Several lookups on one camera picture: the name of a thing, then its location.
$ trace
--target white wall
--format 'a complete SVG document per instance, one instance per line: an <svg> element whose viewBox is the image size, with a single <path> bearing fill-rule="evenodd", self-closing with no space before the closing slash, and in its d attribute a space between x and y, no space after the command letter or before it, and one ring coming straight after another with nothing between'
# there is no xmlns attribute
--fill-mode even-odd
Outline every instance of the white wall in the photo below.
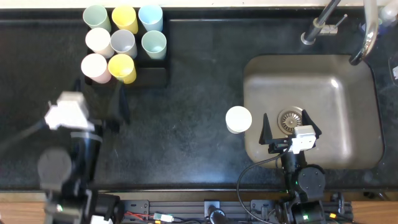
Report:
<svg viewBox="0 0 398 224"><path fill-rule="evenodd" d="M115 7L128 4L140 7L242 7L242 6L326 6L330 0L0 0L0 8L84 8L93 4ZM379 6L391 0L375 0ZM363 0L342 0L339 6L363 6Z"/></svg>

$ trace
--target faucet base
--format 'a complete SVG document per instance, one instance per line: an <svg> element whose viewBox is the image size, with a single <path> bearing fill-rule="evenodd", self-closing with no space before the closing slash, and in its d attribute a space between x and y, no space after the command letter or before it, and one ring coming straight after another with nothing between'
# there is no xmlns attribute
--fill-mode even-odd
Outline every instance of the faucet base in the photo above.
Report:
<svg viewBox="0 0 398 224"><path fill-rule="evenodd" d="M314 39L313 41L307 41L307 40L304 39L304 35L305 35L305 32L301 35L301 41L303 42L303 44L305 44L305 45L313 45L313 43L315 43L316 39Z"/></svg>

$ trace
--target sink drain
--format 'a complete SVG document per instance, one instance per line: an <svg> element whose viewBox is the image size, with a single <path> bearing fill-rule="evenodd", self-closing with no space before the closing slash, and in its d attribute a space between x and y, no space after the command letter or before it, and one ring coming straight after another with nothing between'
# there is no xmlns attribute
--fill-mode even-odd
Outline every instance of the sink drain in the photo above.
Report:
<svg viewBox="0 0 398 224"><path fill-rule="evenodd" d="M302 125L301 112L303 109L291 106L282 110L278 115L278 127L285 134L293 134L294 127Z"/></svg>

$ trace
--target chrome faucet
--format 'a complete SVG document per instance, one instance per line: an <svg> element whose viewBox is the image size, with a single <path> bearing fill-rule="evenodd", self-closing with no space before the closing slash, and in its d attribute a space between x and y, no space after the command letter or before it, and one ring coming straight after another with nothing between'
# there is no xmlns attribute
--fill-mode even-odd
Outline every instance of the chrome faucet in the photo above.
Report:
<svg viewBox="0 0 398 224"><path fill-rule="evenodd" d="M340 20L334 28L325 25L325 21L330 17L330 14L336 9L341 0L331 0L327 7L322 11L319 18L315 18L307 32L301 35L301 41L304 44L311 45L315 42L315 38L320 34L335 34L337 33L337 26L346 18L346 15ZM362 47L358 53L353 54L349 58L352 65L359 64L373 48L379 30L379 18L377 13L376 0L363 0L365 17L366 17L366 32Z"/></svg>

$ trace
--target stainless steel sink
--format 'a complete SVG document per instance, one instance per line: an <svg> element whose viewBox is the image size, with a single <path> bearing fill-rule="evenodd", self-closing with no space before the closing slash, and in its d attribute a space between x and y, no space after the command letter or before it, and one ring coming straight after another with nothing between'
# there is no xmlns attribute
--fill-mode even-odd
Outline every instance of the stainless steel sink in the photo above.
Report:
<svg viewBox="0 0 398 224"><path fill-rule="evenodd" d="M370 68L352 66L347 55L265 55L244 69L244 106L252 114L245 132L249 157L272 156L259 144L267 113L274 138L301 123L301 109L322 130L316 148L305 152L309 164L325 169L374 167L384 151ZM275 163L265 164L275 167Z"/></svg>

